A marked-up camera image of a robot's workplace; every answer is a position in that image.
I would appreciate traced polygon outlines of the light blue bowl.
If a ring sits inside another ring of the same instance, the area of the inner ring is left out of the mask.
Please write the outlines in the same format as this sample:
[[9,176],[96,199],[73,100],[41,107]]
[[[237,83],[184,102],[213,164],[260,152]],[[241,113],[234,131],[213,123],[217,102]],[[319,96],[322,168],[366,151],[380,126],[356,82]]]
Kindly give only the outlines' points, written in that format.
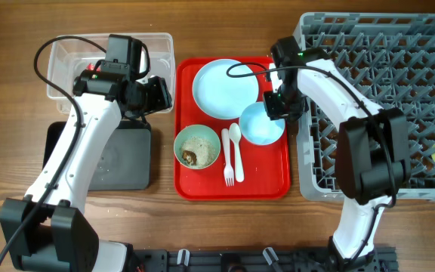
[[252,144],[266,146],[278,141],[285,131],[285,120],[272,120],[263,102],[246,107],[239,117],[239,127],[244,138]]

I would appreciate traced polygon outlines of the red snack wrapper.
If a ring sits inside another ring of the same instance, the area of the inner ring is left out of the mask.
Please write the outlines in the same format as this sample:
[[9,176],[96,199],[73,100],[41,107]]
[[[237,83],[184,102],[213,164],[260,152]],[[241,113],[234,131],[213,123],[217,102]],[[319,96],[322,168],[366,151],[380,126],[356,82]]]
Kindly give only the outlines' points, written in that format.
[[97,68],[95,67],[95,65],[93,63],[88,64],[86,69],[92,70],[92,71],[97,71]]

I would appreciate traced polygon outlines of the white plastic spoon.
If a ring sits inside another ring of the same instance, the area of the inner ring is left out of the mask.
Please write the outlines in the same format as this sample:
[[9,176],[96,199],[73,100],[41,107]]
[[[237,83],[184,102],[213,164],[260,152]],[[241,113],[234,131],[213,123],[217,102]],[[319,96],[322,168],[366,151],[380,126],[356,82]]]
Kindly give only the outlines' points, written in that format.
[[229,129],[230,140],[234,145],[234,153],[235,153],[235,176],[238,182],[243,182],[245,179],[244,169],[242,165],[242,157],[239,147],[239,142],[242,137],[242,133],[240,127],[237,123],[232,123]]

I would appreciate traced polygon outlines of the light blue plate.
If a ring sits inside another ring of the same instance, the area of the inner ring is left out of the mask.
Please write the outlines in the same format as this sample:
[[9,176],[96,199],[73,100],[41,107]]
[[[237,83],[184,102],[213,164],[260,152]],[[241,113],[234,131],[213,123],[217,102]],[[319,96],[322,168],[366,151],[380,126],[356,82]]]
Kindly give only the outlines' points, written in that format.
[[199,109],[215,119],[237,119],[255,103],[259,84],[255,76],[232,78],[227,70],[239,61],[218,59],[204,65],[193,80],[193,98]]

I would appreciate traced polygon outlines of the white plastic fork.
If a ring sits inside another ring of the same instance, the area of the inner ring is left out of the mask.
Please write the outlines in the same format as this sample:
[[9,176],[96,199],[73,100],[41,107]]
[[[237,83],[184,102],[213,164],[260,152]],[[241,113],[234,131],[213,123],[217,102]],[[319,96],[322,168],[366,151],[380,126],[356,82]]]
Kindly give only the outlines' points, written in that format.
[[232,187],[234,185],[234,170],[231,165],[231,155],[230,155],[230,134],[227,128],[223,128],[221,131],[221,143],[224,152],[224,180],[227,187]]

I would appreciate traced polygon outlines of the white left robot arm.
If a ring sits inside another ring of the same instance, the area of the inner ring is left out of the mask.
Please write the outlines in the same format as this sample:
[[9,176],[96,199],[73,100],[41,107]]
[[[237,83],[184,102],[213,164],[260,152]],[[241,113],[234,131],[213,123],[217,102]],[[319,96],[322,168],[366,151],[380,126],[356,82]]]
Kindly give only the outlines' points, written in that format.
[[123,115],[144,116],[171,106],[165,80],[86,70],[69,96],[72,109],[42,173],[22,199],[6,199],[0,223],[6,255],[24,271],[127,271],[133,247],[100,240],[85,219],[94,170]]

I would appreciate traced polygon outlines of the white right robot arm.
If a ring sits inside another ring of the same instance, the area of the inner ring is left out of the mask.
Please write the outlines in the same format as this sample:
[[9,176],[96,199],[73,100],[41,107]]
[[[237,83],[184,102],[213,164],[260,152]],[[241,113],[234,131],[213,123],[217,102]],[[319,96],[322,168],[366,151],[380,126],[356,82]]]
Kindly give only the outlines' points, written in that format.
[[345,200],[329,240],[328,266],[340,271],[362,266],[372,260],[382,213],[396,205],[400,186],[411,176],[406,117],[362,95],[320,48],[276,45],[271,55],[274,66],[267,76],[281,84],[264,93],[269,118],[296,120],[309,97],[338,131],[335,177]]

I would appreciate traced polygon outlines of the grey dishwasher rack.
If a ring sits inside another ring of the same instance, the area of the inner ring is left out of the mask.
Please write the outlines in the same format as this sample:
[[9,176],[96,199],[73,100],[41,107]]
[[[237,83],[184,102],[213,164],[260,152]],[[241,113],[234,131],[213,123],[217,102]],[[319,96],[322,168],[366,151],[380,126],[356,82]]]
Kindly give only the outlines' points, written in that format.
[[308,12],[294,30],[368,99],[406,115],[412,176],[401,199],[435,201],[435,14]]

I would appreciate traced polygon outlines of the black tray bin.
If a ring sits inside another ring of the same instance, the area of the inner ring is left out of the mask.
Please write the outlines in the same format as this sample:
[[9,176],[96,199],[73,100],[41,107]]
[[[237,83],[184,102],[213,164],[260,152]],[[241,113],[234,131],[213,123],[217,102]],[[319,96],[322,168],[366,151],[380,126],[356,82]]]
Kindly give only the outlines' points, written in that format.
[[151,142],[149,123],[120,122],[103,149],[89,190],[147,189],[150,184]]

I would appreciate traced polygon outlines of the green bowl with rice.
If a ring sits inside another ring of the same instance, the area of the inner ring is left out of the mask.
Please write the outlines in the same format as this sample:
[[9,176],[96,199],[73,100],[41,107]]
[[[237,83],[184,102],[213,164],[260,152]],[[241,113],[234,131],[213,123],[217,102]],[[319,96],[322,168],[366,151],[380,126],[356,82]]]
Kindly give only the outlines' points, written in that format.
[[208,168],[218,159],[220,152],[218,134],[205,125],[189,125],[174,139],[174,157],[189,169]]

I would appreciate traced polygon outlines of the red serving tray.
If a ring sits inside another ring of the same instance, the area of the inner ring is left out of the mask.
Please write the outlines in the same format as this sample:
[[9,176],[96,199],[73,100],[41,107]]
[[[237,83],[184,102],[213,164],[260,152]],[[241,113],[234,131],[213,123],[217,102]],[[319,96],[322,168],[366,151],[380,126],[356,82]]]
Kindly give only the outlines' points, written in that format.
[[[174,133],[189,125],[205,125],[217,134],[237,120],[214,119],[202,112],[192,96],[192,84],[198,71],[212,57],[193,57],[177,67],[174,95]],[[190,169],[174,158],[174,188],[184,199],[191,201],[269,200],[286,195],[290,186],[288,138],[284,134],[278,141],[258,146],[242,138],[239,143],[245,179],[228,187],[224,180],[224,154],[202,170]]]

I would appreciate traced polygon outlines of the clear plastic bin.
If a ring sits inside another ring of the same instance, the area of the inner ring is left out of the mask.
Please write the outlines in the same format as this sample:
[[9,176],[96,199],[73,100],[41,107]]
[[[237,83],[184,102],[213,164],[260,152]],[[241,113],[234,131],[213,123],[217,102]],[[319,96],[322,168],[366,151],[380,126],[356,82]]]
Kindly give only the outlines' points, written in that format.
[[[62,113],[70,114],[76,107],[84,107],[88,102],[88,94],[97,95],[116,105],[121,112],[121,98],[129,82],[146,83],[154,76],[165,80],[172,98],[175,93],[175,59],[173,40],[165,32],[151,33],[117,33],[131,36],[145,44],[140,68],[146,67],[148,73],[142,78],[130,81],[126,76],[117,73],[102,72],[102,64],[106,56],[108,40],[111,34],[84,34],[78,36],[60,36],[52,43],[48,64],[47,95],[56,101]],[[87,70],[93,63],[97,71]]]

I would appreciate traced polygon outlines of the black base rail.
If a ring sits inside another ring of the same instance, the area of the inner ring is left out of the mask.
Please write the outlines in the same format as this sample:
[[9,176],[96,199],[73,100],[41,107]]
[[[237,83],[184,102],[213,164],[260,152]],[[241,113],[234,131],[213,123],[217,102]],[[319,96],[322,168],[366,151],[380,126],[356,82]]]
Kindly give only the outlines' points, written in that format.
[[138,271],[330,271],[328,250],[320,247],[294,251],[136,250]]

